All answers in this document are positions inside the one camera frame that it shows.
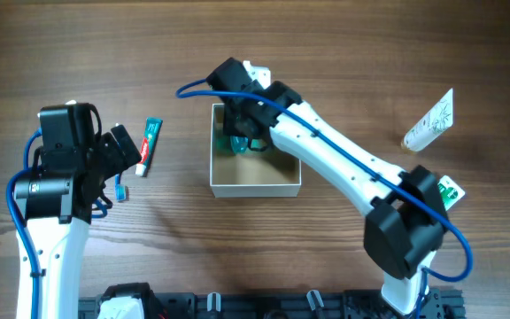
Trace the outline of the teal mouthwash bottle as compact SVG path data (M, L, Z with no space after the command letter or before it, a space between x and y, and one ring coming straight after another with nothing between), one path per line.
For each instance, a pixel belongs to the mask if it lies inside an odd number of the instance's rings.
M225 155L244 155L254 152L265 152L269 146L260 139L221 135L215 139L215 148L218 152Z

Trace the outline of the white lotion tube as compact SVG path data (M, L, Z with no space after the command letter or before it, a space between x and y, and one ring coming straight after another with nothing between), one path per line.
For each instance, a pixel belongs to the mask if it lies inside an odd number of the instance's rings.
M420 152L453 125L453 89L442 98L404 135L401 147Z

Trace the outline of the green soap box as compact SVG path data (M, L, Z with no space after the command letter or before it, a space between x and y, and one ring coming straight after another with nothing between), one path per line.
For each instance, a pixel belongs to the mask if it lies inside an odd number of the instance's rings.
M437 186L446 211L449 211L466 194L448 175L443 175L438 181Z

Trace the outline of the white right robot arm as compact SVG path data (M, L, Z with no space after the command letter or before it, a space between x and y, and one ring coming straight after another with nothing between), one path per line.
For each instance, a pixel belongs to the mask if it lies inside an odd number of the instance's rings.
M229 58L206 78L224 105L225 134L263 140L296 157L341 191L365 219L364 248L384 273L381 294L401 315L419 308L424 274L449 230L438 180L365 151L337 132L294 89L262 83Z

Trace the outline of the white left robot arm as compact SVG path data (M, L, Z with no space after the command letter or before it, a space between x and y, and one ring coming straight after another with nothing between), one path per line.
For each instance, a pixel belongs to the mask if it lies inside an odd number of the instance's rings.
M46 106L36 150L8 183L6 201L19 241L18 318L75 318L89 227L112 206L108 179L141 155L123 126L105 131L90 103Z

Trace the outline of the blue white toothbrush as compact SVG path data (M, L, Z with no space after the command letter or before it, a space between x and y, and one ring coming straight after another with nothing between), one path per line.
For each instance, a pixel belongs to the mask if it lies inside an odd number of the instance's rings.
M121 183L121 174L117 174L114 179L115 198L118 202L125 201L128 198L128 188Z

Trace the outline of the Colgate toothpaste tube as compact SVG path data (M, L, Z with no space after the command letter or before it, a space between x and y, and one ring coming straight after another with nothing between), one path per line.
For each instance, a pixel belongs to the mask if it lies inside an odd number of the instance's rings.
M140 177L145 177L151 165L152 155L154 153L155 145L157 143L162 124L163 120L160 118L149 117L146 121L140 150L142 159L135 166L135 174Z

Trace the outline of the white cardboard box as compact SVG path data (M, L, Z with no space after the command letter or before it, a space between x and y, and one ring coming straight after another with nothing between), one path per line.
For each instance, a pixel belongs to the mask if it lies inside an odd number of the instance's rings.
M301 161L277 149L235 154L223 134L224 105L212 106L209 182L216 198L294 198Z

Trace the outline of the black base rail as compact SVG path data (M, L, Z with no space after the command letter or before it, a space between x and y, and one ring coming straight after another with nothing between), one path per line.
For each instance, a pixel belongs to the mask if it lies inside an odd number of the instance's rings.
M215 298L191 292L155 293L165 313L152 318L416 318L415 310L400 315L376 290L211 295ZM101 297L80 298L78 318L98 318ZM419 318L466 318L462 290L429 288Z

